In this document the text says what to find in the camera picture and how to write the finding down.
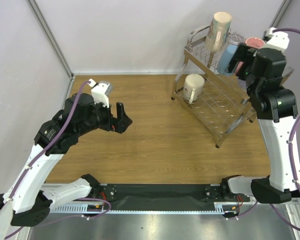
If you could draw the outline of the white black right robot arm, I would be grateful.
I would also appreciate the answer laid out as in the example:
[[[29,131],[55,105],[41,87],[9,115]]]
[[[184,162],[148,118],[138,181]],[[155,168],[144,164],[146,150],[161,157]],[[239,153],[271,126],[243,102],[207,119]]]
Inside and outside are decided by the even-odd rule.
[[[300,198],[300,160],[290,156],[297,150],[293,138],[298,117],[295,94],[282,86],[286,57],[273,48],[238,45],[227,67],[233,70],[242,63],[237,76],[246,82],[249,102],[256,112],[270,160],[270,175],[247,177],[233,175],[221,180],[220,195],[232,201],[238,194],[254,197],[261,204],[281,204]]]

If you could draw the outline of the green interior white mug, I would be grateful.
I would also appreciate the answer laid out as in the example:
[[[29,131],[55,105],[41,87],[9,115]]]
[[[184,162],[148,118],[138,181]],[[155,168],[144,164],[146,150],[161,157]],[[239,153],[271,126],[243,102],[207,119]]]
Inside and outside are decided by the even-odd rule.
[[[199,74],[189,74],[186,76],[183,85],[183,97],[189,104],[198,100],[203,91],[205,79]]]

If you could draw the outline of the clear glass cup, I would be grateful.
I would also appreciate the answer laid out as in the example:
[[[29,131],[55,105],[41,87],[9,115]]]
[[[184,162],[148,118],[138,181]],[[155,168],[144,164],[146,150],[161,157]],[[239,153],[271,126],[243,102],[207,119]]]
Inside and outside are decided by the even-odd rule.
[[[238,46],[240,43],[244,43],[246,41],[245,37],[237,32],[232,32],[228,35],[225,46],[234,45]]]

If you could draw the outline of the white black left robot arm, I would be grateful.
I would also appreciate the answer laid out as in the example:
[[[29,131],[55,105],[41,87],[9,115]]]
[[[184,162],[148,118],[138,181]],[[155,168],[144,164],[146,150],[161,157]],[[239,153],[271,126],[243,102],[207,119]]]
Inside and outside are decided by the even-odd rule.
[[[65,101],[63,109],[41,125],[17,180],[9,191],[0,194],[0,210],[6,203],[12,203],[9,226],[34,227],[58,206],[76,199],[92,201],[99,197],[100,182],[91,174],[52,191],[43,190],[42,185],[79,137],[97,129],[124,133],[133,121],[122,102],[116,103],[116,112],[117,116],[113,116],[110,107],[95,102],[88,93],[75,93]]]

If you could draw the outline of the blue plastic cup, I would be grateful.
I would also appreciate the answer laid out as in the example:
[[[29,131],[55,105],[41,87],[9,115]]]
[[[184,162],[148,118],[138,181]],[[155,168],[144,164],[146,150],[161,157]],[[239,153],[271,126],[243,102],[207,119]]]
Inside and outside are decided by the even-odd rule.
[[[231,72],[228,72],[227,69],[228,69],[228,65],[229,65],[233,55],[235,54],[237,48],[238,48],[237,45],[229,44],[223,51],[221,58],[217,64],[217,68],[216,68],[217,72],[220,75],[228,77],[234,73],[234,70]]]

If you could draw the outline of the pink ceramic mug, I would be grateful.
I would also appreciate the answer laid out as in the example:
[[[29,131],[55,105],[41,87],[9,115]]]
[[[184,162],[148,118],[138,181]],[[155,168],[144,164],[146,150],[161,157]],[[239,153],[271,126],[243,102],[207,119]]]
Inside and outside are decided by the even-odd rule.
[[[244,42],[247,46],[249,47],[253,47],[253,48],[256,48],[256,49],[260,49],[264,44],[265,42],[261,39],[261,38],[258,38],[258,37],[249,37],[245,40]],[[243,65],[243,62],[239,62],[237,68],[235,69],[234,71],[234,74],[236,75],[240,68],[242,67]]]

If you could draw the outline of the cream patterned ceramic mug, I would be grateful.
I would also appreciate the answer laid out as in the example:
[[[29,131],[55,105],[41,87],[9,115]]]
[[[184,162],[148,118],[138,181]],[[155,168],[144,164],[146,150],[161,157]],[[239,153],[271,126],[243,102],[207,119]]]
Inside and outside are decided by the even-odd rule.
[[[205,38],[205,47],[211,53],[216,53],[224,47],[232,19],[232,16],[228,12],[220,11],[213,15]]]

